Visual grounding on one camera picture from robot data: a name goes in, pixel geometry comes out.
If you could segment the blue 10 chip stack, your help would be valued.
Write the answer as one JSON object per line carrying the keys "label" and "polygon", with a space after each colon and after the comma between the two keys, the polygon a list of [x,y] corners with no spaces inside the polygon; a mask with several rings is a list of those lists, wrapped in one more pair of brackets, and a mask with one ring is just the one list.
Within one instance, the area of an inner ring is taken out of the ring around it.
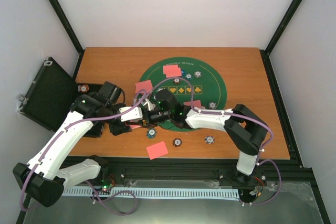
{"label": "blue 10 chip stack", "polygon": [[213,144],[215,142],[215,138],[209,135],[204,138],[204,141],[206,144]]}

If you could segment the teal 50 chip stack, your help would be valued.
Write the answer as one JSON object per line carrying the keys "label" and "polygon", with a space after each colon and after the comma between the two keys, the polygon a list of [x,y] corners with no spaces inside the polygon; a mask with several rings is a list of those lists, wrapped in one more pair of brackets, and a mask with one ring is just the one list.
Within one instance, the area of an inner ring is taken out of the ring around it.
{"label": "teal 50 chip stack", "polygon": [[153,139],[155,138],[156,136],[156,130],[155,129],[149,129],[146,133],[146,136],[149,138],[149,139]]}

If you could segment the red card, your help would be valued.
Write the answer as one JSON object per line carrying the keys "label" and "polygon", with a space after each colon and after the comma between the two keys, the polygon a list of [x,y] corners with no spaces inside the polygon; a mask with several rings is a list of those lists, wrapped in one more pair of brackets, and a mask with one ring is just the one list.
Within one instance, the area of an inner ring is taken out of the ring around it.
{"label": "red card", "polygon": [[146,148],[149,159],[153,160],[168,154],[168,149],[164,141],[150,145]]}
{"label": "red card", "polygon": [[167,78],[180,77],[182,75],[182,72],[181,72],[181,69],[179,67],[169,68],[165,71],[165,75],[166,75]]}
{"label": "red card", "polygon": [[163,66],[163,73],[172,75],[173,73],[176,73],[179,69],[178,65],[164,65]]}
{"label": "red card", "polygon": [[194,101],[186,101],[186,102],[183,102],[183,104],[185,106],[194,106],[194,107],[197,107],[197,108],[201,108],[202,107],[202,104],[201,104],[201,101],[200,100],[194,100]]}
{"label": "red card", "polygon": [[146,93],[149,93],[152,89],[153,85],[151,80],[145,80],[135,84],[135,93],[138,93],[141,90],[145,90]]}

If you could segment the brown 100 chip stack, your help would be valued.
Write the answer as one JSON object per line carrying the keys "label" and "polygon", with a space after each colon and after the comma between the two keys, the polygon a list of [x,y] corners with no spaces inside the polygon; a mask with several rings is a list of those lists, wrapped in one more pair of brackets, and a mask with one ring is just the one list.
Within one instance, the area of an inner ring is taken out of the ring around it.
{"label": "brown 100 chip stack", "polygon": [[182,140],[180,138],[175,138],[173,140],[173,146],[174,147],[180,147],[182,145]]}

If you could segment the red playing card deck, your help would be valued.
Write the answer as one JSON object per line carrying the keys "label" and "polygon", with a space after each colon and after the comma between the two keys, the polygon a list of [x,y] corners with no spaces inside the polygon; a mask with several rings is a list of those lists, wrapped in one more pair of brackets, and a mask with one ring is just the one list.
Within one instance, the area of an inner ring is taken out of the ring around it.
{"label": "red playing card deck", "polygon": [[126,121],[126,125],[128,125],[132,130],[143,127],[143,121],[139,120],[139,121]]}

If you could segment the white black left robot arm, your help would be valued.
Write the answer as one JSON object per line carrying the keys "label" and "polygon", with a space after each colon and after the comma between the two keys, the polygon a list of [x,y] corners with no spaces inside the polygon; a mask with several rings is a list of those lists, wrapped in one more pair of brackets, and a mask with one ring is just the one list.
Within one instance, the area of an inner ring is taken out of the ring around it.
{"label": "white black left robot arm", "polygon": [[105,82],[97,92],[77,97],[47,144],[28,163],[15,165],[13,175],[20,187],[22,211],[28,211],[24,206],[25,196],[50,207],[72,186],[91,179],[100,184],[108,180],[108,162],[97,155],[67,168],[61,165],[78,141],[98,122],[108,123],[113,133],[130,130],[120,119],[124,115],[120,108],[125,104],[118,102],[119,97],[125,97],[125,92],[110,82]]}

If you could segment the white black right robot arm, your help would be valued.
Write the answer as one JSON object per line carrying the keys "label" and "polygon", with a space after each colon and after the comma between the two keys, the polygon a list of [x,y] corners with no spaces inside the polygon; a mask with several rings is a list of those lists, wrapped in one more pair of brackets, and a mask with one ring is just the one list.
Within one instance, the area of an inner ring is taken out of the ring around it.
{"label": "white black right robot arm", "polygon": [[268,125],[248,107],[238,104],[232,110],[207,110],[190,105],[182,105],[172,92],[160,90],[152,103],[145,98],[143,115],[147,125],[158,125],[170,121],[179,129],[211,129],[228,134],[239,149],[236,169],[250,176],[258,163],[259,152],[267,134]]}

